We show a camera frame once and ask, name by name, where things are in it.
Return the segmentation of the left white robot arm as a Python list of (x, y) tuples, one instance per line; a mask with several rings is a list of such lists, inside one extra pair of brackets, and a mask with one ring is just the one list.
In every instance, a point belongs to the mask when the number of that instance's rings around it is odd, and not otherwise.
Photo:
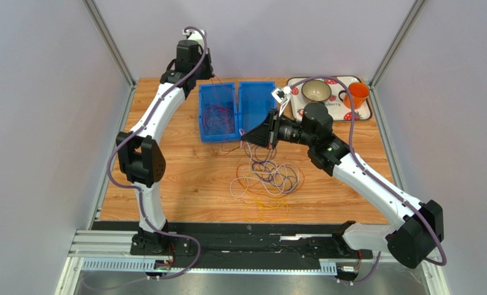
[(176, 57), (160, 77), (157, 93), (142, 118), (129, 132), (116, 137), (119, 168), (137, 195), (140, 222), (131, 253), (164, 254), (178, 236), (168, 231), (162, 209), (160, 182), (167, 166), (160, 148), (170, 119), (185, 102), (198, 80), (213, 77), (208, 48), (203, 41), (182, 40)]

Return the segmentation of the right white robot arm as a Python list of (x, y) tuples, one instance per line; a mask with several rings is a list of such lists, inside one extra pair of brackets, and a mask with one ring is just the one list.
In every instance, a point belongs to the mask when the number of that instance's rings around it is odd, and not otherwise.
[(441, 248), (444, 238), (443, 208), (434, 200), (423, 202), (396, 187), (374, 171), (345, 141), (333, 133), (333, 118), (321, 103), (311, 103), (297, 122), (271, 109), (265, 120), (245, 132), (241, 139), (255, 146), (275, 149), (279, 141), (308, 147), (312, 164), (369, 201), (388, 220), (385, 226), (350, 222), (338, 233), (352, 250), (375, 250), (391, 254), (403, 266), (415, 269)]

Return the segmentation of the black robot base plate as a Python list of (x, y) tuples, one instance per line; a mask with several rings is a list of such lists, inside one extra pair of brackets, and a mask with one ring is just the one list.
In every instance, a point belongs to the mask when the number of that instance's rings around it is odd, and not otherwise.
[[(352, 250), (338, 241), (339, 224), (169, 222), (178, 238), (160, 256), (174, 259), (173, 266), (198, 262), (205, 266), (315, 266), (321, 259), (356, 264), (373, 258), (370, 250)], [(128, 253), (139, 225), (135, 221), (97, 221), (92, 230), (117, 230), (126, 234)]]

